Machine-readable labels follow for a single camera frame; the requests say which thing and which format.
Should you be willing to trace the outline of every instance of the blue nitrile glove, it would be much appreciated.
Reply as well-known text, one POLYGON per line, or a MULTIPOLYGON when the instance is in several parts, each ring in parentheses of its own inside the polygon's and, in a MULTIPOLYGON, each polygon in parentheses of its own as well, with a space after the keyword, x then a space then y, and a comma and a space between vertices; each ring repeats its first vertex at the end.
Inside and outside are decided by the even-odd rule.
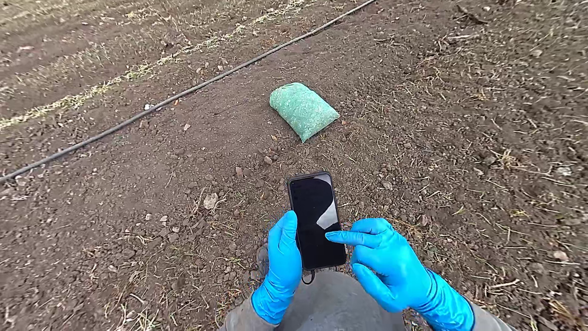
POLYGON ((411 307, 435 330, 472 329, 474 315, 467 300, 423 267, 406 239, 385 219, 359 220, 351 230, 329 232, 326 237, 355 246, 353 272, 366 292, 387 311, 411 307))
POLYGON ((289 211, 269 230, 269 271, 251 296, 253 309, 271 324, 279 324, 302 278, 302 258, 296 247, 298 218, 289 211))

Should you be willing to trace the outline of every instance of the dirt ground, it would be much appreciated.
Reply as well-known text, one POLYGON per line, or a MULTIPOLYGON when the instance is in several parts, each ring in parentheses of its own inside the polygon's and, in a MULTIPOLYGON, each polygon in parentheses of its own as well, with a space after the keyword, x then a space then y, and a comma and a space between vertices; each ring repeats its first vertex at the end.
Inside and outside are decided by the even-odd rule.
MULTIPOLYGON (((4 0, 0 168, 358 4, 4 0)), ((0 330, 216 329, 261 281, 254 255, 289 208, 285 179, 317 170, 344 228, 386 217, 519 330, 586 330, 587 22, 581 0, 377 1, 4 183, 0 330), (293 81, 341 114, 305 144, 268 101, 293 81)))

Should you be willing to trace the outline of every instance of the black smartphone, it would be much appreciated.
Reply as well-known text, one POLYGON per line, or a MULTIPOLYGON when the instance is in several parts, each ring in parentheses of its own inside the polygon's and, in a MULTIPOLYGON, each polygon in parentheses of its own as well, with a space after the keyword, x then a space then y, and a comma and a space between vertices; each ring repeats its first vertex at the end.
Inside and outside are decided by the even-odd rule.
POLYGON ((288 180, 290 207, 298 217, 296 245, 302 268, 314 270, 345 264, 345 245, 327 240, 325 233, 341 230, 333 179, 326 171, 288 180))

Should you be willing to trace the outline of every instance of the drip irrigation hose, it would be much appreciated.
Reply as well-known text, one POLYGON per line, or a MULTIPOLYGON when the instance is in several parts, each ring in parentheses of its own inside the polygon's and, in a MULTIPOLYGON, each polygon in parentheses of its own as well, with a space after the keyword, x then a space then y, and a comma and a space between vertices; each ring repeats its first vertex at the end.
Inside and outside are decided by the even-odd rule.
POLYGON ((270 55, 272 53, 275 53, 275 52, 279 51, 280 49, 282 49, 284 47, 287 47, 289 45, 292 45, 292 44, 294 44, 297 41, 300 41, 300 40, 302 40, 302 39, 304 39, 306 37, 309 37, 309 36, 311 36, 311 35, 313 35, 313 34, 315 34, 317 32, 320 32, 320 31, 324 30, 325 28, 331 26, 333 23, 337 22, 338 20, 340 20, 340 19, 344 18, 345 16, 348 16, 348 15, 350 15, 350 14, 352 14, 352 13, 354 13, 354 12, 360 10, 360 9, 362 9, 363 7, 371 4, 374 1, 375 0, 368 0, 368 1, 364 2, 364 3, 362 3, 361 5, 359 5, 359 6, 355 7, 355 8, 353 8, 353 9, 351 9, 350 11, 348 11, 348 12, 346 12, 344 14, 341 14, 341 15, 337 16, 336 18, 330 20, 329 22, 321 25, 320 27, 318 27, 318 28, 316 28, 316 29, 314 29, 314 30, 312 30, 312 31, 310 31, 308 33, 305 33, 305 34, 303 34, 303 35, 301 35, 299 37, 296 37, 296 38, 294 38, 294 39, 292 39, 292 40, 290 40, 290 41, 288 41, 288 42, 286 42, 286 43, 284 43, 282 45, 279 45, 277 47, 274 47, 274 48, 270 49, 269 51, 263 53, 262 55, 259 55, 256 58, 250 59, 249 61, 247 61, 245 63, 241 63, 240 65, 238 65, 235 68, 232 68, 229 71, 226 71, 226 72, 224 72, 224 73, 222 73, 222 74, 220 74, 220 75, 218 75, 218 76, 216 76, 214 78, 211 78, 211 79, 209 79, 209 80, 207 80, 207 81, 205 81, 205 82, 203 82, 203 83, 201 83, 199 85, 196 85, 196 86, 194 86, 194 87, 192 87, 192 88, 190 88, 188 90, 185 90, 184 92, 180 92, 180 93, 174 95, 173 97, 170 97, 170 98, 168 98, 166 100, 163 100, 159 104, 156 104, 153 107, 151 107, 151 108, 149 108, 149 109, 147 109, 145 111, 142 111, 142 112, 136 114, 135 116, 129 118, 128 120, 126 120, 124 122, 121 122, 118 125, 110 128, 110 129, 108 129, 108 130, 106 130, 106 131, 104 131, 104 132, 102 132, 100 134, 97 134, 97 135, 95 135, 95 136, 93 136, 93 137, 91 137, 91 138, 89 138, 87 140, 82 141, 81 143, 77 143, 77 144, 75 144, 73 146, 70 146, 70 147, 68 147, 68 148, 66 148, 66 149, 64 149, 62 151, 59 151, 59 152, 57 152, 57 153, 55 153, 53 155, 50 155, 50 156, 44 158, 43 160, 39 160, 37 162, 31 163, 31 164, 27 165, 26 167, 22 167, 19 170, 16 170, 16 171, 14 171, 12 173, 9 173, 8 175, 5 175, 2 178, 0 178, 0 183, 3 183, 3 182, 5 182, 5 181, 7 181, 7 180, 9 180, 11 178, 14 178, 14 177, 16 177, 16 176, 18 176, 20 174, 23 174, 23 173, 25 173, 25 172, 33 169, 33 168, 37 168, 37 167, 39 167, 39 166, 41 166, 41 165, 43 165, 43 164, 45 164, 45 163, 47 163, 49 161, 53 161, 53 160, 55 160, 55 159, 57 159, 59 157, 62 157, 65 154, 68 154, 70 152, 73 152, 75 150, 78 150, 78 149, 80 149, 80 148, 82 148, 82 147, 84 147, 84 146, 86 146, 86 145, 88 145, 88 144, 90 144, 90 143, 92 143, 92 142, 94 142, 96 140, 99 140, 101 138, 104 138, 107 135, 109 135, 111 133, 114 133, 114 132, 122 129, 123 127, 126 127, 127 125, 133 123, 134 121, 136 121, 136 120, 138 120, 138 119, 140 119, 140 118, 142 118, 142 117, 144 117, 144 116, 152 113, 155 110, 160 109, 163 106, 166 106, 166 105, 170 104, 171 102, 173 102, 173 101, 175 101, 177 99, 180 99, 181 97, 183 97, 185 95, 188 95, 190 93, 193 93, 193 92, 195 92, 195 91, 197 91, 197 90, 199 90, 199 89, 207 86, 210 83, 213 83, 213 82, 216 82, 218 80, 221 80, 221 79, 227 77, 228 75, 231 75, 233 72, 235 72, 237 70, 240 70, 242 68, 245 68, 248 65, 257 62, 257 61, 261 60, 262 58, 267 57, 268 55, 270 55))

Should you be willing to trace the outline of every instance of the phone lanyard loop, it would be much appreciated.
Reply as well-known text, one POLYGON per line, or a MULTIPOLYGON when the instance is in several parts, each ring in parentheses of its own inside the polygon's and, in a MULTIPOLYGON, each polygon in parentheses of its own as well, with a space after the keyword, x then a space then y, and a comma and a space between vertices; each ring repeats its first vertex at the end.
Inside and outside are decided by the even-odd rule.
POLYGON ((301 278, 302 278, 302 283, 304 283, 305 285, 310 285, 310 283, 312 283, 312 281, 315 279, 315 271, 314 270, 310 271, 310 281, 308 283, 304 281, 304 275, 301 278))

